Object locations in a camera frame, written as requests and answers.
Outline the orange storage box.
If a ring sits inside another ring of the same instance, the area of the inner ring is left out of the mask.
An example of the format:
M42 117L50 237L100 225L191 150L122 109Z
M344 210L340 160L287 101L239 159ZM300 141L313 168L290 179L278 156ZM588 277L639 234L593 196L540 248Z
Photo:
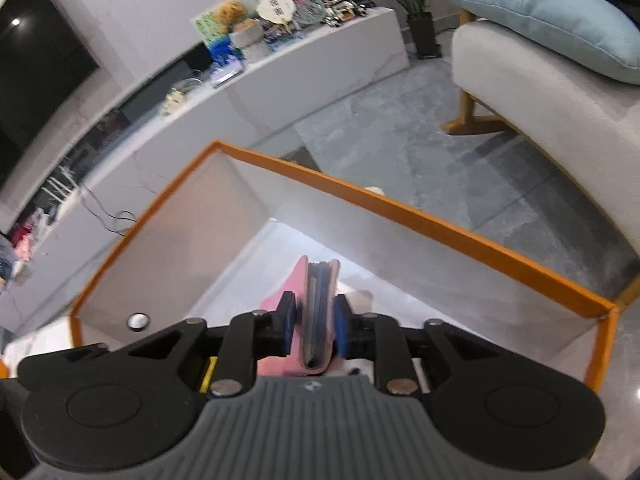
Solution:
M337 260L361 310L441 318L599 389L620 312L513 250L358 186L214 142L163 189L70 311L70 336L118 348L183 318L261 308L301 258Z

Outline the teddy bear in pot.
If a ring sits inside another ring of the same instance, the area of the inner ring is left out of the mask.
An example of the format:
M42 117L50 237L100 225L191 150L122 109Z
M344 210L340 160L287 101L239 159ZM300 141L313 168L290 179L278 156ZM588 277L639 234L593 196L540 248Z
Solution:
M247 63L257 63L268 58L271 49L264 40L260 21L250 18L239 0L227 0L217 6L214 19Z

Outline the pink wallet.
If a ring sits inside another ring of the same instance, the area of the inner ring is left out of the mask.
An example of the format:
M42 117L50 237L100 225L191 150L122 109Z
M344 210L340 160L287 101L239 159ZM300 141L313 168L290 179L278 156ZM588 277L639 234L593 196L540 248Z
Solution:
M311 262L300 257L283 284L266 299L262 310L275 311L285 292L295 298L291 352L284 358L270 356L257 364L259 376L309 376L326 371L334 344L333 303L336 296L338 260Z

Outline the white wifi router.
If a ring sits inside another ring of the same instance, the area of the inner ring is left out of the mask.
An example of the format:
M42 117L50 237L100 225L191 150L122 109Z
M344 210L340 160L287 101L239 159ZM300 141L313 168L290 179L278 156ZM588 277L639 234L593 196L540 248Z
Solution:
M49 197L49 206L44 210L50 223L63 217L81 198L80 183L70 167L58 166L41 187Z

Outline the light blue cushion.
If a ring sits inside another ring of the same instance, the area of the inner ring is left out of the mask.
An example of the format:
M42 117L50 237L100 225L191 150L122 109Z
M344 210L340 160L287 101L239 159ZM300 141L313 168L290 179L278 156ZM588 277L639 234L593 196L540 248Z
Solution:
M605 0L449 0L624 84L639 83L639 29Z

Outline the white TV console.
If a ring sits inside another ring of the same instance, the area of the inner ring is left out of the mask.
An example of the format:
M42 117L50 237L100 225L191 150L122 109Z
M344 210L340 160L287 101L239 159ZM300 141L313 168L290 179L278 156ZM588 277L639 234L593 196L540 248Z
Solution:
M320 27L219 88L202 84L167 117L142 124L101 162L81 198L36 245L1 293L1 325L29 332L70 303L128 226L207 145L251 148L317 110L409 65L393 10L376 8L340 28Z

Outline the black television screen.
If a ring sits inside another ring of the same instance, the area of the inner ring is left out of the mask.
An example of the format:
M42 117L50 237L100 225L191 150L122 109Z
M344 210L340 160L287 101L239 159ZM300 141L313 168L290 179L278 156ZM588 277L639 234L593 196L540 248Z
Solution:
M99 68L52 0L1 5L1 180L51 117Z

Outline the yellow round object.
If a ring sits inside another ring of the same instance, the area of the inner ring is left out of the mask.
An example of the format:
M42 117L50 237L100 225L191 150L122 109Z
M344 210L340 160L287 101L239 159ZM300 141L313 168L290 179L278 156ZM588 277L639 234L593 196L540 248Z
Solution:
M212 382L212 377L217 364L217 360L218 358L216 356L211 356L209 358L205 374L200 385L200 393L206 394L209 392L209 385Z

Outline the round paper fan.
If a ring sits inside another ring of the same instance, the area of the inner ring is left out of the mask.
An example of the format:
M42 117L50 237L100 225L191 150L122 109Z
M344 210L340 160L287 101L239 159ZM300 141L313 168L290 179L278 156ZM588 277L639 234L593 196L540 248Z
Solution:
M286 25L293 21L296 5L293 0L259 0L257 14L276 25Z

